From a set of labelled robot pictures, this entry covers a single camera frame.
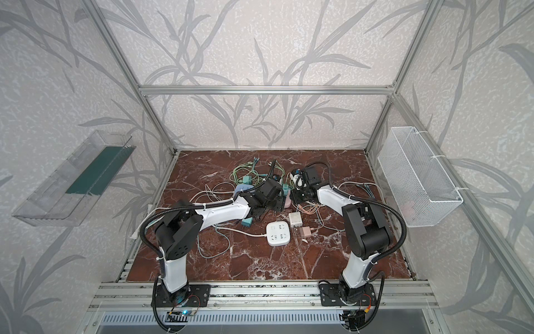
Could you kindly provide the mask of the white power strip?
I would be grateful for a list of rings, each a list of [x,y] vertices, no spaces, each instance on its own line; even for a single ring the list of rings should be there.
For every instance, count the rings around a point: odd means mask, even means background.
[[[286,221],[276,221],[267,224],[266,238],[272,247],[285,246],[291,240],[289,224]]]

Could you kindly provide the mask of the blue power strip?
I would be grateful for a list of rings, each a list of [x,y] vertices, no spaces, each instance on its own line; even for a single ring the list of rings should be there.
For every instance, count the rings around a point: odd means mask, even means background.
[[[249,190],[251,188],[253,188],[253,185],[240,184],[235,188],[232,197],[235,198],[239,193],[241,193],[243,191],[247,191],[247,190]]]

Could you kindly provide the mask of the pink charger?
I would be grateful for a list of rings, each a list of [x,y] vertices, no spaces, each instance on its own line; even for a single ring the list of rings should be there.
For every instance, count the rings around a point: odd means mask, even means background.
[[[299,233],[302,238],[309,238],[313,234],[313,230],[308,226],[303,226],[299,228]]]

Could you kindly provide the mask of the clear plastic wall tray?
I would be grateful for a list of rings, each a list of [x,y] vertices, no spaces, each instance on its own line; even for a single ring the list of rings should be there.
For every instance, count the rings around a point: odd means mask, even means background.
[[[81,225],[135,149],[131,135],[95,130],[13,217],[35,227]]]

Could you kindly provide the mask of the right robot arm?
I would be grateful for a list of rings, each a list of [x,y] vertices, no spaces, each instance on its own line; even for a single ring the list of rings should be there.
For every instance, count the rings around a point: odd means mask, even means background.
[[[407,238],[402,214],[373,198],[362,198],[332,184],[332,175],[321,179],[314,164],[291,172],[296,203],[312,202],[334,210],[344,220],[350,258],[339,279],[339,293],[349,300],[363,293],[369,274],[378,261],[397,252]]]

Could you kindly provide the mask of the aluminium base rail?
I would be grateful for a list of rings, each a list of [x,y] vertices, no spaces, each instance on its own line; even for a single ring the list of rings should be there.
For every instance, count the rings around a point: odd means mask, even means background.
[[[333,296],[321,296],[316,281],[218,281],[212,282],[204,310],[318,310]],[[90,302],[89,311],[149,310],[151,283],[103,283]],[[437,299],[427,281],[385,281],[380,309],[436,309]]]

